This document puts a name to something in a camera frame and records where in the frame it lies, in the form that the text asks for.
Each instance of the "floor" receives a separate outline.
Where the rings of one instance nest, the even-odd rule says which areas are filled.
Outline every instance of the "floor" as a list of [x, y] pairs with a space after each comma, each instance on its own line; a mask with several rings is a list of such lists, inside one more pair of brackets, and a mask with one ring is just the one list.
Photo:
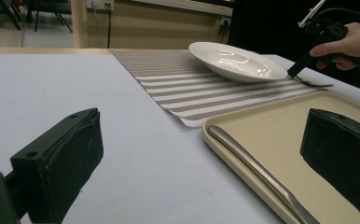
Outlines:
[[[17, 30], [8, 15], [0, 14], [0, 47], [21, 48], [73, 48], [73, 34], [61, 25], [55, 14], [40, 12], [37, 32], [35, 32], [35, 12], [32, 22], [25, 22], [26, 10], [21, 8], [21, 30]], [[72, 27], [71, 15], [64, 15]]]

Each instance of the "utensil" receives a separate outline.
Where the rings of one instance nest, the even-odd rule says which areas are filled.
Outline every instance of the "utensil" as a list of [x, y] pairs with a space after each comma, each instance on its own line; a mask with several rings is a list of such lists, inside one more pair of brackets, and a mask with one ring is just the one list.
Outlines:
[[253, 172], [284, 202], [291, 211], [304, 224], [319, 223], [297, 198], [282, 185], [269, 171], [267, 171], [244, 147], [241, 146], [234, 138], [232, 138], [222, 128], [211, 125], [208, 127], [208, 133], [212, 135], [217, 141], [227, 147], [234, 153], [241, 161], [250, 167]]

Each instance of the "chair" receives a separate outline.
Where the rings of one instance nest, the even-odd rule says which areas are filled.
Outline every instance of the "chair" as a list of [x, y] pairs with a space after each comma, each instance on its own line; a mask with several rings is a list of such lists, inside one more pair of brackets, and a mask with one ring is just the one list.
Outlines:
[[9, 10], [12, 9], [13, 13], [17, 16], [18, 20], [21, 20], [21, 16], [18, 13], [18, 10], [16, 9], [14, 2], [12, 0], [0, 0], [0, 13], [7, 14], [11, 21], [14, 23], [15, 27], [17, 27], [18, 30], [21, 29], [21, 27], [18, 25], [17, 20], [14, 17], [14, 14]]
[[29, 0], [29, 11], [36, 11], [35, 18], [35, 31], [37, 31], [38, 24], [38, 15], [40, 11], [52, 12], [55, 14], [61, 25], [66, 25], [69, 28], [70, 32], [73, 30], [70, 28], [69, 24], [67, 24], [66, 20], [63, 18], [62, 13], [71, 14], [71, 3], [69, 0]]

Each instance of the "cable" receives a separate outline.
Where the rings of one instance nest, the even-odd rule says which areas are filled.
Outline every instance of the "cable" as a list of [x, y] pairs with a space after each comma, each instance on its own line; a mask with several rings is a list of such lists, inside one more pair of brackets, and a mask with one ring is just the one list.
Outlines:
[[110, 37], [111, 37], [111, 5], [108, 6], [108, 35], [107, 35], [107, 48], [110, 49]]
[[360, 23], [360, 12], [347, 8], [332, 7], [317, 14], [315, 19], [322, 23], [332, 23], [332, 21], [340, 21], [342, 23]]
[[95, 1], [92, 1], [91, 3], [91, 6], [93, 8], [93, 14], [94, 14], [94, 17], [95, 17], [95, 26], [96, 26], [96, 29], [98, 30], [98, 36], [99, 36], [99, 46], [101, 47], [101, 49], [103, 48], [103, 45], [102, 45], [102, 32], [101, 32], [101, 29], [99, 28], [99, 23], [98, 23], [98, 17], [96, 15], [96, 4], [95, 4]]
[[223, 30], [223, 34], [221, 35], [220, 43], [223, 43], [223, 38], [224, 38], [224, 35], [226, 34], [227, 28], [228, 28], [228, 21], [225, 20], [224, 21], [224, 30]]

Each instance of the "hand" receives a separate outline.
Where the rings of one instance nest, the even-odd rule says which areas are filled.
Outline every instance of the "hand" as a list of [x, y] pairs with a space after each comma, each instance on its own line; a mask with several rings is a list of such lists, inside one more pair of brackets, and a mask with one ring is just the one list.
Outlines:
[[[335, 57], [333, 63], [337, 64], [337, 68], [340, 70], [349, 70], [355, 67], [353, 60], [346, 55], [360, 57], [360, 23], [353, 22], [346, 25], [348, 27], [348, 33], [345, 38], [327, 42], [318, 45], [311, 49], [310, 55], [312, 57], [321, 57], [330, 53], [343, 53], [345, 55]], [[317, 68], [323, 69], [326, 64], [317, 62]]]

